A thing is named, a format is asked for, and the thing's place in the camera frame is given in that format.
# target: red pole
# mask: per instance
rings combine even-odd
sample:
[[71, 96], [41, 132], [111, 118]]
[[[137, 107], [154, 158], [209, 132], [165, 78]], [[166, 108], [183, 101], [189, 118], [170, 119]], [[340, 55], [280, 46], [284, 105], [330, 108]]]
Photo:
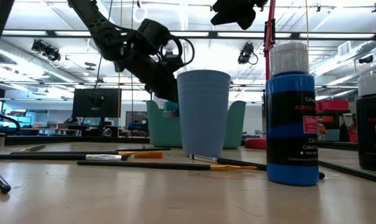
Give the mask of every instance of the red pole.
[[267, 36], [265, 39], [265, 48], [264, 48], [264, 55], [265, 55], [265, 72], [266, 72], [266, 80], [270, 78], [270, 59], [269, 59], [269, 51], [273, 48], [272, 44], [272, 20], [275, 17], [275, 6], [276, 0], [270, 0], [270, 7], [269, 7], [269, 17], [268, 17], [268, 27], [267, 27]]

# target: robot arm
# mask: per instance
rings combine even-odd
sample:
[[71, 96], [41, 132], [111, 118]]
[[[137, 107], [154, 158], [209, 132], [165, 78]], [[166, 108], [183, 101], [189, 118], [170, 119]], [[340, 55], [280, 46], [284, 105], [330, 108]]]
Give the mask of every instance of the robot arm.
[[[159, 98], [178, 102], [177, 81], [173, 73], [186, 64], [181, 59], [181, 42], [165, 26], [145, 19], [138, 30], [126, 29], [107, 20], [99, 12], [96, 1], [68, 2], [88, 28], [100, 54], [114, 62], [117, 72], [127, 69], [146, 84], [146, 90]], [[178, 57], [166, 58], [159, 52], [170, 40], [178, 46]], [[154, 61], [150, 55], [159, 55], [159, 61]]]

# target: blue plastic cup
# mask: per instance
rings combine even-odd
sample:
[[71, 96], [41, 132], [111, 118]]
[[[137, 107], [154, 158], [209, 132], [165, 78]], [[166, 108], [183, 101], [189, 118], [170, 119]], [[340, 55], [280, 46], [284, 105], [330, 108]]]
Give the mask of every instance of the blue plastic cup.
[[186, 156], [219, 157], [226, 132], [231, 77], [214, 70], [179, 74], [178, 100], [182, 146]]

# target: monitor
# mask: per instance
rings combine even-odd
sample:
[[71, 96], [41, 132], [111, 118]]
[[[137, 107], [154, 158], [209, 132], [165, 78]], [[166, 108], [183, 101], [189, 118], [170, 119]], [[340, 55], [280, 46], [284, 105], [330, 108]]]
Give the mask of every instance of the monitor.
[[117, 88], [76, 89], [73, 116], [90, 118], [118, 118], [121, 90]]

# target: paint bottle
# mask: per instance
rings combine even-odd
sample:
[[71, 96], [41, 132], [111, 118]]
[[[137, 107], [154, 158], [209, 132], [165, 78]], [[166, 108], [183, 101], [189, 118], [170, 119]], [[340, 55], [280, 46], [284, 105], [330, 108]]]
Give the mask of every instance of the paint bottle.
[[356, 100], [359, 165], [376, 171], [376, 74], [358, 78], [359, 99]]
[[308, 74], [307, 46], [283, 44], [270, 54], [271, 79], [266, 84], [268, 178], [281, 184], [316, 185], [316, 100], [314, 78]]

